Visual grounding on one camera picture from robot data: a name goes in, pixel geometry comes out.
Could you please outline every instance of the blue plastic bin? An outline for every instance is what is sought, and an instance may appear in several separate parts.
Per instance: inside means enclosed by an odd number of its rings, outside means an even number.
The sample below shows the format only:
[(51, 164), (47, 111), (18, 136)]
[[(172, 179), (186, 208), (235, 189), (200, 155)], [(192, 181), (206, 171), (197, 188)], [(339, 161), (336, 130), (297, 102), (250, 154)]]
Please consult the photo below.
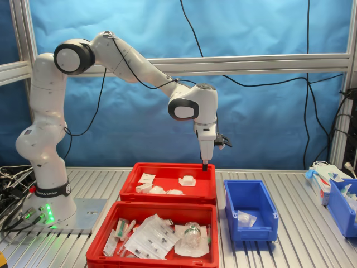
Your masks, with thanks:
[[(275, 241), (278, 213), (261, 180), (225, 180), (230, 237), (233, 241)], [(237, 212), (257, 217), (253, 227), (239, 227)]]
[(348, 184), (352, 184), (349, 192), (357, 194), (357, 180), (344, 180), (343, 183), (336, 183), (333, 180), (330, 180), (331, 193), (329, 205), (327, 207), (343, 236), (357, 237), (357, 224), (355, 223), (356, 213), (351, 209), (346, 199), (341, 194), (341, 189)]

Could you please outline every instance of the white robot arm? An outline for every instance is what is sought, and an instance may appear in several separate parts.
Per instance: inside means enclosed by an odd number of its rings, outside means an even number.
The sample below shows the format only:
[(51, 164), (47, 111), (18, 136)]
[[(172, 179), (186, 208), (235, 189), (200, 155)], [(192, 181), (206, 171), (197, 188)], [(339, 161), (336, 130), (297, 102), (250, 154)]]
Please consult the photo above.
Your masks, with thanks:
[(46, 214), (43, 224), (47, 226), (69, 218), (76, 210), (65, 163), (56, 152), (56, 145), (65, 135), (66, 78), (83, 73), (95, 63), (129, 83), (154, 85), (169, 97), (168, 113), (173, 119), (193, 119), (204, 170), (212, 159), (215, 145), (220, 149), (231, 146), (228, 139), (218, 133), (218, 98), (213, 86), (200, 83), (190, 88), (173, 80), (112, 32), (102, 32), (91, 42), (84, 39), (63, 42), (54, 54), (45, 53), (36, 58), (30, 93), (34, 122), (16, 141), (17, 151), (29, 159), (36, 177), (35, 195), (32, 201), (24, 203), (24, 209), (46, 211), (46, 206), (51, 204), (54, 216)]

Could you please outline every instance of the red plastic bin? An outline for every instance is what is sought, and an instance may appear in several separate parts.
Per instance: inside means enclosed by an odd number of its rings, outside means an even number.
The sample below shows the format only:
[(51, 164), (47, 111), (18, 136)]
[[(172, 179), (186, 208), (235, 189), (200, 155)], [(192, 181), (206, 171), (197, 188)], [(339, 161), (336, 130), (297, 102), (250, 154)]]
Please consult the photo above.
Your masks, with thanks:
[[(119, 257), (118, 243), (112, 257), (103, 255), (103, 248), (112, 229), (115, 229), (119, 218), (129, 221), (136, 219), (141, 224), (147, 217), (158, 214), (163, 219), (171, 219), (174, 224), (184, 225), (187, 222), (197, 222), (201, 226), (211, 225), (210, 252), (199, 258), (185, 257), (175, 254), (174, 248), (166, 255), (167, 260), (132, 259)], [(145, 267), (219, 267), (217, 215), (216, 207), (206, 204), (163, 204), (147, 202), (116, 202), (112, 205), (102, 226), (90, 245), (87, 253), (88, 268), (145, 268)]]
[[(165, 191), (181, 190), (184, 195), (142, 194), (136, 187), (143, 173), (155, 175), (153, 185)], [(179, 178), (191, 175), (196, 179), (196, 186), (181, 186)], [(208, 165), (202, 171), (201, 164), (169, 164), (169, 163), (136, 163), (130, 172), (122, 190), (122, 201), (159, 202), (159, 203), (195, 203), (216, 205), (216, 173), (215, 166)]]

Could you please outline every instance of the blue fabric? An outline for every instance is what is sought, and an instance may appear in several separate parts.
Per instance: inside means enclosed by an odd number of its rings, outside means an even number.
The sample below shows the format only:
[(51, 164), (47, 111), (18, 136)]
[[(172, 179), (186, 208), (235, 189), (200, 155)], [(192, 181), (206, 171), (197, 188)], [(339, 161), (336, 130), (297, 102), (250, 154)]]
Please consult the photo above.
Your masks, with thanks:
[(9, 1), (0, 1), (0, 64), (19, 61)]
[(18, 135), (31, 125), (23, 81), (0, 87), (0, 166), (28, 165), (16, 151)]
[[(345, 52), (351, 0), (311, 2), (310, 52)], [(111, 30), (147, 58), (199, 56), (180, 1), (30, 1), (39, 53), (68, 39), (91, 40)], [(188, 1), (186, 13), (205, 56), (306, 52), (307, 1)], [(270, 83), (306, 74), (236, 75), (245, 84)], [(336, 74), (311, 74), (315, 81)], [(233, 148), (215, 148), (217, 168), (301, 169), (306, 144), (303, 123), (306, 83), (243, 88), (222, 76), (186, 79), (215, 85), (219, 127)], [(88, 126), (97, 106), (101, 78), (69, 78), (65, 118), (72, 133)], [(313, 84), (321, 123), (328, 130), (338, 107), (342, 77)], [(192, 122), (174, 121), (159, 90), (106, 78), (91, 129), (74, 137), (69, 166), (132, 166), (138, 161), (200, 162)], [(326, 145), (311, 95), (307, 164)], [(66, 137), (58, 145), (64, 156)]]
[[(9, 1), (0, 1), (0, 64), (19, 61)], [(0, 87), (0, 166), (28, 164), (15, 149), (18, 135), (31, 124), (23, 81)]]

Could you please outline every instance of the ridged metal surface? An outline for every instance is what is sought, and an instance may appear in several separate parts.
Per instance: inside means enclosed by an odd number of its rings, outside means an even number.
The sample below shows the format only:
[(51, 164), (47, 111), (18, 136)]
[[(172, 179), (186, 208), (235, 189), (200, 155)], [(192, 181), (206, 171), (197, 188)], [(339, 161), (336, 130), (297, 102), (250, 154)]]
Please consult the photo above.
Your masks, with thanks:
[[(77, 198), (107, 198), (93, 235), (52, 231), (11, 233), (0, 240), (9, 267), (86, 267), (85, 253), (131, 169), (69, 168)], [(224, 179), (262, 179), (278, 209), (276, 242), (230, 240)], [(345, 239), (327, 208), (319, 205), (301, 171), (217, 170), (220, 267), (340, 267), (357, 268), (357, 239)]]

